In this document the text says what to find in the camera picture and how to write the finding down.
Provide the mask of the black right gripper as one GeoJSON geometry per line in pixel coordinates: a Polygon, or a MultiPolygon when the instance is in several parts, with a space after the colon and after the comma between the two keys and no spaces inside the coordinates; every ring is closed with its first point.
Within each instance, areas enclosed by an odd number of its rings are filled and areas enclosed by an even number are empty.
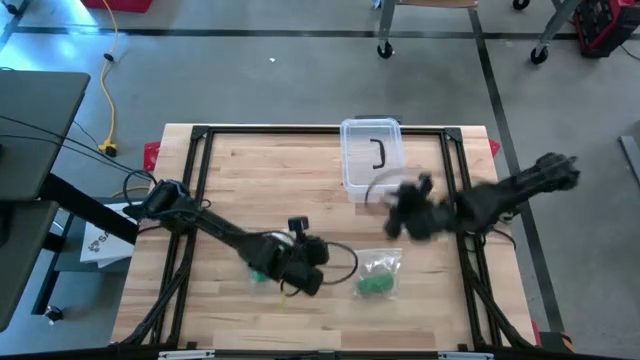
{"type": "Polygon", "coordinates": [[[395,191],[397,202],[390,212],[384,232],[389,240],[397,240],[405,228],[411,239],[426,241],[440,232],[455,232],[455,212],[446,202],[434,203],[422,195],[416,182],[403,182],[395,191]]]}

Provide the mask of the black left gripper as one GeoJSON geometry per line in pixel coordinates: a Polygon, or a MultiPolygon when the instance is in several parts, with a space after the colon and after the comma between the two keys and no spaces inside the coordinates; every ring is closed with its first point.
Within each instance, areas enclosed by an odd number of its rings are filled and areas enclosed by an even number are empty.
{"type": "Polygon", "coordinates": [[[274,281],[315,296],[324,281],[324,273],[318,266],[328,260],[328,244],[319,237],[309,236],[290,245],[269,236],[259,252],[259,271],[274,281]]]}

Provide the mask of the clear plastic zip bag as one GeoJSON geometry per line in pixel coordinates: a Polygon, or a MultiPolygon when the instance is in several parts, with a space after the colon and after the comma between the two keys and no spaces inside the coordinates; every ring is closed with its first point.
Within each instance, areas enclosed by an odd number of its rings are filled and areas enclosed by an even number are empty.
{"type": "Polygon", "coordinates": [[[403,250],[401,248],[376,248],[357,250],[358,267],[354,275],[354,295],[360,299],[388,300],[396,296],[399,287],[398,272],[402,265],[403,250]],[[393,290],[383,296],[362,297],[357,293],[358,281],[366,276],[379,273],[394,275],[393,290]]]}

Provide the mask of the green bandage strip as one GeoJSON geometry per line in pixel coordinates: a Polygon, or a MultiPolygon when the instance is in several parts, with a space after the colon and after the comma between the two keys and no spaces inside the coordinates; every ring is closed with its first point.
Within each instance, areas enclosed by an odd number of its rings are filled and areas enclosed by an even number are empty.
{"type": "Polygon", "coordinates": [[[373,274],[361,278],[357,283],[357,293],[362,297],[383,296],[394,288],[394,275],[391,273],[373,274]]]}

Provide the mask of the white printed paper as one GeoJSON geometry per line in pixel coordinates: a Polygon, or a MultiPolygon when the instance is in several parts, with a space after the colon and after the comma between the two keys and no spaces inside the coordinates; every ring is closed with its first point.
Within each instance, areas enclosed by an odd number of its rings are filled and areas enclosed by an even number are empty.
{"type": "Polygon", "coordinates": [[[134,246],[110,234],[94,224],[85,223],[79,261],[103,268],[117,261],[130,258],[134,246]]]}

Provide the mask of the grey metal cart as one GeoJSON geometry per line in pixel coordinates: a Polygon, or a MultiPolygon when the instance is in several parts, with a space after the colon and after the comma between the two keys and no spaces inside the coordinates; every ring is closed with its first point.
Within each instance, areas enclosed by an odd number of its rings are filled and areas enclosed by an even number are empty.
{"type": "Polygon", "coordinates": [[[389,35],[397,5],[436,8],[476,8],[479,0],[371,0],[374,9],[381,10],[378,31],[378,56],[389,59],[394,54],[389,35]]]}
{"type": "Polygon", "coordinates": [[[530,67],[537,68],[544,64],[550,55],[550,47],[555,40],[569,41],[572,40],[577,53],[580,53],[580,45],[578,32],[574,25],[574,32],[562,33],[561,28],[573,22],[573,16],[578,6],[583,0],[550,0],[554,6],[554,13],[546,22],[544,29],[539,34],[516,32],[511,36],[513,40],[534,40],[535,44],[531,48],[527,64],[530,67]]]}

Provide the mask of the grey metal bar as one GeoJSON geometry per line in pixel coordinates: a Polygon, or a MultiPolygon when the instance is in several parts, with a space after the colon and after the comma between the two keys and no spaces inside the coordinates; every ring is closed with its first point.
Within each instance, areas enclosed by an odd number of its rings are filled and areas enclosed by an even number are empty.
{"type": "Polygon", "coordinates": [[[630,166],[630,169],[640,187],[640,145],[630,135],[620,136],[619,144],[630,166]]]}

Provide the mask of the grey desk top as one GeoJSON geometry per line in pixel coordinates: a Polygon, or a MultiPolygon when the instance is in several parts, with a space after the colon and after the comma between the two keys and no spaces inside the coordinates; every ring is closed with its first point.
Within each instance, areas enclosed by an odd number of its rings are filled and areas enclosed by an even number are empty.
{"type": "Polygon", "coordinates": [[[90,75],[0,70],[0,201],[39,196],[90,75]]]}
{"type": "Polygon", "coordinates": [[[54,201],[0,202],[0,333],[9,325],[42,249],[58,252],[63,238],[50,232],[54,201]]]}

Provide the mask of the red and black crate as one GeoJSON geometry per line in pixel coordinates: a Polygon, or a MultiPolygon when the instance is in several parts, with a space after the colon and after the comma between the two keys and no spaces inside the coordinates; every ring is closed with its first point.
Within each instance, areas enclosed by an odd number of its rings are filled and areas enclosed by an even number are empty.
{"type": "Polygon", "coordinates": [[[581,0],[573,21],[581,54],[608,57],[640,26],[640,0],[581,0]]]}

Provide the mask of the red flat object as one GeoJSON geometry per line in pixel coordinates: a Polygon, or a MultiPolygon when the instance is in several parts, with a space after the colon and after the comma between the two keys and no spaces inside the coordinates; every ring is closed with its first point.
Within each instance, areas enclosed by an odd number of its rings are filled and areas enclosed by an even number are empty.
{"type": "Polygon", "coordinates": [[[146,13],[154,0],[80,0],[91,9],[107,9],[129,13],[146,13]]]}

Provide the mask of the silver mounting bracket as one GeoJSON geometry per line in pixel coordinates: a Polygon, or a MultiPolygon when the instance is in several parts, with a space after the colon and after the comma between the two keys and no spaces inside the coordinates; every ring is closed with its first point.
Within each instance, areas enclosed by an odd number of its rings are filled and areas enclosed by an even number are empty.
{"type": "Polygon", "coordinates": [[[215,357],[216,351],[211,349],[172,350],[160,352],[157,360],[211,360],[215,357]]]}
{"type": "Polygon", "coordinates": [[[495,360],[491,353],[482,352],[439,352],[438,360],[495,360]]]}

